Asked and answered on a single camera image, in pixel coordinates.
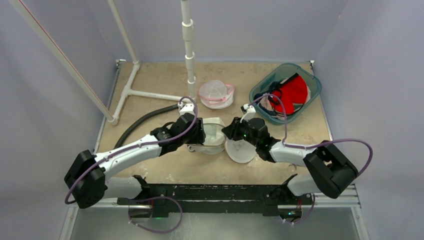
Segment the pink-trimmed mesh laundry bag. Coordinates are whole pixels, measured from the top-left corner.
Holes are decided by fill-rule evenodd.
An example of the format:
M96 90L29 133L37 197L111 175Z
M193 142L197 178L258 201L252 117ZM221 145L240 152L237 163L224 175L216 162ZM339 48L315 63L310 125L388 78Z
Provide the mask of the pink-trimmed mesh laundry bag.
M234 93L234 85L226 84L217 79L206 82L198 90L201 103L214 110L231 106L234 102Z

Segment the teal plastic bin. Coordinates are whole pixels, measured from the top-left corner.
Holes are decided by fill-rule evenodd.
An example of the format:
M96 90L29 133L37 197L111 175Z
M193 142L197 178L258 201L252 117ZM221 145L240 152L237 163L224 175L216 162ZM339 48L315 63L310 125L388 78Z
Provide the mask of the teal plastic bin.
M272 70L265 78L257 83L249 92L249 101L268 96L275 111L275 116L266 114L257 104L256 112L274 125L291 123L319 96L322 84L318 78L294 63L283 63Z

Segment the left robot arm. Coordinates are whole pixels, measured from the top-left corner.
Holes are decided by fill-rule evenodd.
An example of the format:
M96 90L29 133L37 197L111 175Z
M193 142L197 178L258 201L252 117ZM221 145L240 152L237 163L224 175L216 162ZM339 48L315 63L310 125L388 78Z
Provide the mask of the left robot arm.
M65 204L76 203L86 209L102 199L128 198L138 205L146 203L149 191L139 176L112 182L119 172L149 159L175 152L188 144L203 144L206 138L201 117L181 115L171 127L157 127L141 139L108 152L80 152L65 174L69 188Z

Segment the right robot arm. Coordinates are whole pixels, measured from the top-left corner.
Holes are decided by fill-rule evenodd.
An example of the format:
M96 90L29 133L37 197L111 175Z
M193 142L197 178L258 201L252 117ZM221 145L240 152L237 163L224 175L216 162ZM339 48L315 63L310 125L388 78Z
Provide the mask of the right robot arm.
M292 175L282 184L280 196L288 204L312 193L336 199L359 176L354 164L330 141L318 146L284 143L270 135L261 118L235 117L222 132L229 140L243 140L254 146L264 161L293 164L308 170L304 175Z

